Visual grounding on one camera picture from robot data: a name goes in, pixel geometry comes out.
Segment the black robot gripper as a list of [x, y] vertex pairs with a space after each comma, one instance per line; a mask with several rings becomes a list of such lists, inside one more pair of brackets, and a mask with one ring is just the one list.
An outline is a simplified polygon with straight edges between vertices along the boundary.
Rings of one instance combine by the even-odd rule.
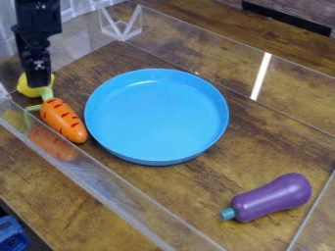
[[[60, 0], [15, 0], [17, 23], [15, 34], [29, 46], [40, 46], [47, 38], [62, 32]], [[28, 87], [45, 87], [51, 83], [51, 60], [43, 47], [24, 46], [20, 60]]]

